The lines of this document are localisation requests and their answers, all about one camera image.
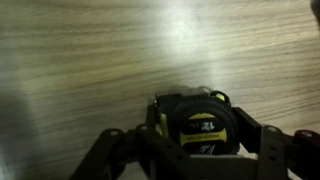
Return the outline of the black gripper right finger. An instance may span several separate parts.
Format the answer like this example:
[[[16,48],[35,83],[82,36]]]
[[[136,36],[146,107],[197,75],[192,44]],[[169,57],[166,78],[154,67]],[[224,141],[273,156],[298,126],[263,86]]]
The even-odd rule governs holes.
[[[233,112],[238,120],[239,143],[249,153],[258,153],[262,126],[240,107],[233,107]]]

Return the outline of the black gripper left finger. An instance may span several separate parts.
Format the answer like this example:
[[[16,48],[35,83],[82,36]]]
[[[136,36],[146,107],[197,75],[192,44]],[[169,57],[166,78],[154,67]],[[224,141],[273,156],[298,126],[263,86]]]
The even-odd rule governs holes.
[[[149,124],[152,128],[154,128],[157,124],[158,112],[155,104],[150,104],[147,106],[147,115],[145,123]]]

